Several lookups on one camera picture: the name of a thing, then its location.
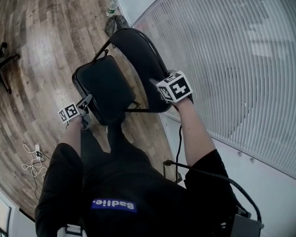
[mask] blue label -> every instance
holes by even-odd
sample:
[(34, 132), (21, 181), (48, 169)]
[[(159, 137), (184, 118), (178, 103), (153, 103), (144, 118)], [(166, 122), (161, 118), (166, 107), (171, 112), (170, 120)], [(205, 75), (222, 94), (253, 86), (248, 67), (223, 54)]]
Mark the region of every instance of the blue label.
[(134, 202), (117, 200), (117, 199), (94, 199), (91, 209), (116, 209), (129, 212), (137, 212)]

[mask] shirt sleeve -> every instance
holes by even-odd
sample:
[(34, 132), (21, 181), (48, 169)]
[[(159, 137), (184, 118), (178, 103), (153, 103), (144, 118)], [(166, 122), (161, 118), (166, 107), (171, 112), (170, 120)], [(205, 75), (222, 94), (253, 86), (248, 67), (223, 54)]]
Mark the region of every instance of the shirt sleeve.
[[(205, 155), (192, 167), (228, 177), (217, 150)], [(190, 196), (206, 206), (209, 215), (215, 223), (223, 223), (229, 215), (236, 211), (236, 206), (242, 207), (230, 183), (218, 177), (189, 170), (185, 176), (185, 185)]]
[(35, 209), (37, 236), (56, 237), (69, 223), (77, 223), (82, 191), (83, 165), (68, 144), (57, 145), (46, 172), (39, 204)]

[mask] plastic bottle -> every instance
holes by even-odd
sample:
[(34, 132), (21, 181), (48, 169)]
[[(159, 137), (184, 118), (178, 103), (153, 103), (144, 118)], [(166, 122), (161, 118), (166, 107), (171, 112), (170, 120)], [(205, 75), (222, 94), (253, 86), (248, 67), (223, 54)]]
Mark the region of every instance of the plastic bottle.
[(111, 17), (115, 14), (116, 8), (118, 6), (118, 0), (110, 0), (107, 8), (107, 17)]

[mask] black t-shirt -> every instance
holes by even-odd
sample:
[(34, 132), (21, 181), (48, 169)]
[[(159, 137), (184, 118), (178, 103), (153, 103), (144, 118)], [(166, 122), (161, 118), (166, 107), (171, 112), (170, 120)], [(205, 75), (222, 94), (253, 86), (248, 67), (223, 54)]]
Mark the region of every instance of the black t-shirt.
[[(227, 176), (217, 150), (193, 167)], [(56, 236), (61, 227), (78, 219), (88, 237), (212, 236), (212, 225), (226, 221), (240, 205), (224, 180), (190, 170), (185, 185), (186, 189), (166, 180), (152, 167), (120, 159), (94, 167), (85, 177), (78, 154), (61, 143), (35, 211), (37, 236)]]

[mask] wooden floor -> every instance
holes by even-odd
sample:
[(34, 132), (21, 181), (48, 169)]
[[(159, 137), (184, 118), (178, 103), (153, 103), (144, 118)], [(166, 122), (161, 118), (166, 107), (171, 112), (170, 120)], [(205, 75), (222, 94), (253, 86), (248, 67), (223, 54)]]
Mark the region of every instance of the wooden floor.
[[(0, 85), (0, 188), (32, 217), (37, 205), (35, 182), (31, 172), (21, 168), (31, 161), (22, 144), (33, 150), (39, 143), (44, 153), (53, 153), (65, 131), (57, 111), (80, 100), (72, 73), (107, 40), (105, 12), (104, 0), (0, 0), (0, 41), (8, 43), (8, 54), (21, 55), (1, 70), (12, 94)], [(143, 103), (134, 69), (120, 51), (110, 51)], [(109, 151), (105, 127), (95, 119), (92, 124), (95, 137)], [(171, 158), (171, 152), (157, 115), (128, 114), (123, 131), (162, 173), (162, 161)], [(173, 179), (172, 169), (167, 168)], [(36, 181), (39, 197), (41, 176)]]

